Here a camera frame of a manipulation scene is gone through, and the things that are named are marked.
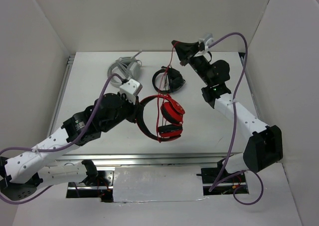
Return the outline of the red and black headphones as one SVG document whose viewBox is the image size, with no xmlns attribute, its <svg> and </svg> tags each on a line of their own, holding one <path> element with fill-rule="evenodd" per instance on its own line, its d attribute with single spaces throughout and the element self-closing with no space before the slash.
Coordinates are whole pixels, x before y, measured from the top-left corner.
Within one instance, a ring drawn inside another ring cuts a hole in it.
<svg viewBox="0 0 319 226">
<path fill-rule="evenodd" d="M 168 125 L 161 125 L 156 127 L 157 134 L 151 133 L 144 122 L 144 108 L 152 100 L 163 99 L 162 105 L 159 107 L 159 111 L 163 118 L 169 122 Z M 169 142 L 181 137 L 183 132 L 183 116 L 185 110 L 177 103 L 170 95 L 151 95 L 144 98 L 140 102 L 140 108 L 136 116 L 136 123 L 139 129 L 150 139 L 158 142 Z"/>
</svg>

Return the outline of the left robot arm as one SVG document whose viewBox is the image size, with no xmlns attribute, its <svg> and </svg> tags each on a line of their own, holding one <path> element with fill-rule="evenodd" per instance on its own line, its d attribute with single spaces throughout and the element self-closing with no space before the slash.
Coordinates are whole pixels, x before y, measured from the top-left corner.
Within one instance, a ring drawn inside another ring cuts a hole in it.
<svg viewBox="0 0 319 226">
<path fill-rule="evenodd" d="M 63 122 L 54 133 L 32 148 L 17 147 L 15 157 L 0 158 L 0 198 L 12 205 L 28 203 L 50 187 L 66 182 L 93 185 L 99 173 L 92 160 L 54 166 L 62 155 L 99 139 L 124 120 L 134 122 L 139 109 L 135 93 L 101 95 L 84 111 Z"/>
</svg>

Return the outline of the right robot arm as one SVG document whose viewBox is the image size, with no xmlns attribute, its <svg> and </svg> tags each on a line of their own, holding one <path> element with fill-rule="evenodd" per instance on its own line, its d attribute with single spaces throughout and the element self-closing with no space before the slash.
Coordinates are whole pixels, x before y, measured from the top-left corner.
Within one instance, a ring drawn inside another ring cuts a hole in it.
<svg viewBox="0 0 319 226">
<path fill-rule="evenodd" d="M 257 173 L 283 158 L 282 131 L 269 126 L 247 110 L 226 86 L 230 80 L 230 66 L 225 60 L 210 63 L 204 56 L 209 40 L 185 43 L 173 40 L 180 64 L 189 64 L 206 84 L 201 92 L 206 103 L 234 122 L 233 130 L 240 131 L 247 140 L 242 153 L 228 154 L 218 162 L 217 177 L 223 182 L 234 173 L 250 170 Z"/>
</svg>

